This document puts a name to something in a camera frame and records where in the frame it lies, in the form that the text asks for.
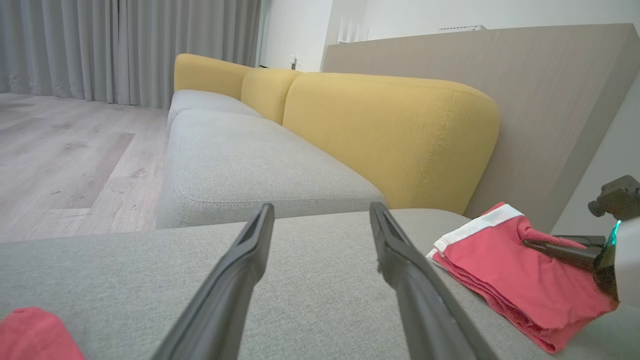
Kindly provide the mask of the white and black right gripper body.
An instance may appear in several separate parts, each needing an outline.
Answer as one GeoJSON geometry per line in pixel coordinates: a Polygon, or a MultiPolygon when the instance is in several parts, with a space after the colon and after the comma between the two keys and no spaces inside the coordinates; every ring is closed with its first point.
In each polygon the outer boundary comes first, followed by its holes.
{"type": "Polygon", "coordinates": [[[594,280],[611,299],[640,306],[640,218],[617,221],[596,258],[594,280]]]}

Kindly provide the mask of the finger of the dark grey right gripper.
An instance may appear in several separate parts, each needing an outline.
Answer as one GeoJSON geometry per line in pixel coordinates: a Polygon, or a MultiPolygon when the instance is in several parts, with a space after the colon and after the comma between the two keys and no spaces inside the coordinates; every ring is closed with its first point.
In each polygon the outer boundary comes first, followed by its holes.
{"type": "Polygon", "coordinates": [[[602,248],[597,246],[576,248],[542,240],[525,240],[523,244],[526,248],[534,249],[582,271],[594,271],[596,259],[602,251],[602,248]]]}
{"type": "Polygon", "coordinates": [[[603,248],[607,241],[604,235],[554,235],[558,239],[567,239],[573,242],[583,244],[587,248],[597,247],[603,248]]]}

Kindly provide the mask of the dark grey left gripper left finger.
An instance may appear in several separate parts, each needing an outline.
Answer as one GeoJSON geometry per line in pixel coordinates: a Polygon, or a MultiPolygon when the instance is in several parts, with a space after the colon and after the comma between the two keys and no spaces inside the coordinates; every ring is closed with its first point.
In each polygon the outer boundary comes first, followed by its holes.
{"type": "Polygon", "coordinates": [[[275,210],[263,203],[206,276],[154,360],[235,360],[254,287],[266,271],[275,210]]]}

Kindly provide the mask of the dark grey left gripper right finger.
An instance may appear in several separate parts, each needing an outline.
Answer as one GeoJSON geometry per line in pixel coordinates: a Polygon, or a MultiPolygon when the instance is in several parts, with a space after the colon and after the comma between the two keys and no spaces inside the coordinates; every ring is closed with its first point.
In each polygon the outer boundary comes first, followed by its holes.
{"type": "Polygon", "coordinates": [[[412,360],[495,360],[489,343],[381,202],[369,208],[378,271],[395,290],[412,360]]]}

